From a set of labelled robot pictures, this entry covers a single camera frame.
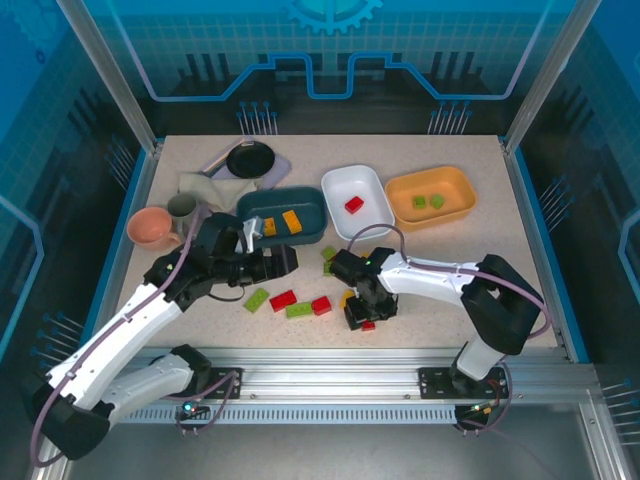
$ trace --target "teal tray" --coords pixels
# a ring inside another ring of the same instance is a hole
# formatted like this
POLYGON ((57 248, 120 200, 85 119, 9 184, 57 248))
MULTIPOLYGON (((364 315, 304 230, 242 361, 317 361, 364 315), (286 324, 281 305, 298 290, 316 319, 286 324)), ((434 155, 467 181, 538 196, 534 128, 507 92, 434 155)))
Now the teal tray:
POLYGON ((270 247, 279 243, 307 245, 320 241, 327 228, 327 207, 324 195, 313 187, 285 187, 273 190, 258 190, 244 195, 236 208, 236 216, 242 221, 252 217, 273 217, 276 235, 262 237, 256 247, 270 247), (282 214, 293 210, 300 220, 302 232, 291 235, 282 214))

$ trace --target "glass wall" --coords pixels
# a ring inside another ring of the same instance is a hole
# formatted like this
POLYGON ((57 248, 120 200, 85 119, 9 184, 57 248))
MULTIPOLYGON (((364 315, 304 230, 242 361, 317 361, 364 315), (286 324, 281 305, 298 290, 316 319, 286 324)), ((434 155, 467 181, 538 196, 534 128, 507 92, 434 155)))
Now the glass wall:
POLYGON ((55 2, 0 2, 0 63, 0 477, 21 478, 17 380, 76 348, 139 147, 55 2))
POLYGON ((166 134, 505 133, 573 0, 89 0, 166 134))
POLYGON ((639 15, 603 0, 522 145, 605 386, 640 382, 639 15))

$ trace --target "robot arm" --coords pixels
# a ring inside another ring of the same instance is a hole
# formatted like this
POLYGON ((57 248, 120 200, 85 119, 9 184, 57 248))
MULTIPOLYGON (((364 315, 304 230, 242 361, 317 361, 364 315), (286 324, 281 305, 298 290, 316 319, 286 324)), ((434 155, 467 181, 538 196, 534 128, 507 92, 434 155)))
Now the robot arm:
POLYGON ((144 275, 124 307, 80 350, 53 367, 46 376, 32 374, 23 381, 27 414, 35 421, 44 403, 63 379, 71 378, 54 401, 42 426, 43 433, 71 460, 93 450, 122 416, 164 396, 201 392, 209 382, 211 364, 199 352, 183 345, 145 369, 116 378, 134 355, 162 328, 178 318, 213 285, 231 287, 284 276, 298 267, 296 252, 286 245, 271 247, 271 256, 246 245, 245 225, 237 218, 215 213, 207 218, 182 268, 163 292, 131 318, 125 317, 148 299, 174 269, 180 250, 158 258, 144 275), (101 343, 96 339, 116 322, 127 321, 101 343), (95 350, 75 374, 71 368, 87 349, 95 350))
POLYGON ((349 298, 345 307, 352 330, 361 328, 365 321, 387 320, 396 315, 398 294, 409 293, 464 308, 476 328, 477 333, 452 366, 454 384, 462 384, 465 379, 482 381, 505 355, 522 351, 540 313, 538 307, 511 290, 460 273, 490 273, 540 298, 504 259, 487 255, 482 262, 464 264, 408 260, 407 263, 399 252, 389 248, 376 248, 366 259, 346 250, 338 252, 331 273, 356 290, 356 296, 349 298))

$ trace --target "white bowl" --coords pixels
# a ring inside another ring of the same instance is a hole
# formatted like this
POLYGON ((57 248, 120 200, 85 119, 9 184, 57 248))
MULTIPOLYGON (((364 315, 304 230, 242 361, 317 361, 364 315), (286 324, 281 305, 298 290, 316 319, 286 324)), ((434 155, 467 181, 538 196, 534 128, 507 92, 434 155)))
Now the white bowl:
MULTIPOLYGON (((337 168, 324 174, 321 185, 331 220, 343 240, 351 240, 360 230, 374 223, 395 225, 389 200, 372 168, 366 165, 337 168), (351 214, 344 205, 355 196, 360 197, 364 205, 351 214)), ((356 242, 383 237, 389 231, 389 228, 372 228, 360 235, 356 242)))

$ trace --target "pink cup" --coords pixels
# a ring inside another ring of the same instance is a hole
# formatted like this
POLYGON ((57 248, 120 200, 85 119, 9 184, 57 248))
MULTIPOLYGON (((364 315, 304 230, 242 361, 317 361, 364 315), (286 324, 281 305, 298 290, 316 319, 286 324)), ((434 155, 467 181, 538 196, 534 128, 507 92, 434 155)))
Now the pink cup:
POLYGON ((168 250, 182 243, 171 231, 171 216, 164 208, 147 207, 136 212, 127 224, 127 235, 146 250, 168 250))

